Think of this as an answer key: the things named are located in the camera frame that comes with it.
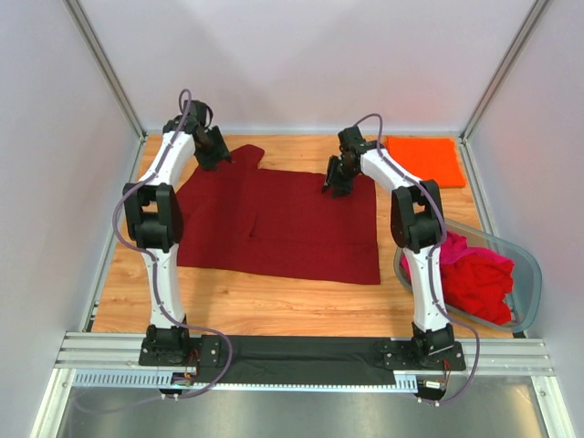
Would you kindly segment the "dark red t shirt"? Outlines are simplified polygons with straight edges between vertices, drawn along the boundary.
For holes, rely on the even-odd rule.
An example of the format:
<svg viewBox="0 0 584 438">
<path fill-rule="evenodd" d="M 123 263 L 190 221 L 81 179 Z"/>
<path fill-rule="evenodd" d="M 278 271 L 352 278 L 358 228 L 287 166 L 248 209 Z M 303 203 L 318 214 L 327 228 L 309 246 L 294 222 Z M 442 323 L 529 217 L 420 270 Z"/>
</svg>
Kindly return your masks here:
<svg viewBox="0 0 584 438">
<path fill-rule="evenodd" d="M 350 195 L 332 197 L 323 174 L 262 169 L 264 154 L 241 146 L 179 189 L 179 266 L 378 285 L 374 181 L 358 176 Z"/>
</svg>

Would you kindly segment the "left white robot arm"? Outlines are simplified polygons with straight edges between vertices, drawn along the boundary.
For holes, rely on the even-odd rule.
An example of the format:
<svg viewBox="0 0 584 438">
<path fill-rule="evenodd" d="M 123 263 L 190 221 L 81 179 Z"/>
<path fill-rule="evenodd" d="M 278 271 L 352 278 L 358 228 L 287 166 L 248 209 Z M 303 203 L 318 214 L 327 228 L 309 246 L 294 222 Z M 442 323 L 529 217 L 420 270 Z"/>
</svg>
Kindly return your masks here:
<svg viewBox="0 0 584 438">
<path fill-rule="evenodd" d="M 193 115 L 184 120 L 177 116 L 164 125 L 162 145 L 148 170 L 122 191 L 130 245 L 142 254 L 151 295 L 151 319 L 141 344 L 140 365 L 180 367 L 195 355 L 178 285 L 184 221 L 174 190 L 192 158 L 206 171 L 231 160 L 216 126 L 208 127 L 204 118 Z"/>
</svg>

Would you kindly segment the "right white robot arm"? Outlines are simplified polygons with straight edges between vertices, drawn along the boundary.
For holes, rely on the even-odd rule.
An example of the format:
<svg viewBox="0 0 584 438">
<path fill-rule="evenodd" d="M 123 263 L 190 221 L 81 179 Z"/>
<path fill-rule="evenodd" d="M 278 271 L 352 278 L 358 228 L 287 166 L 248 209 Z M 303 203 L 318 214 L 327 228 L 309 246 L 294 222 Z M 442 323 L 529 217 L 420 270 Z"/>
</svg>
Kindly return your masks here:
<svg viewBox="0 0 584 438">
<path fill-rule="evenodd" d="M 348 195 L 356 177 L 364 175 L 391 196 L 391 236 L 406 258 L 414 297 L 412 355 L 424 365 L 442 360 L 454 347 L 454 329 L 440 273 L 440 246 L 447 232 L 439 186 L 406 171 L 379 141 L 366 141 L 358 126 L 338 137 L 339 155 L 328 160 L 322 191 Z"/>
</svg>

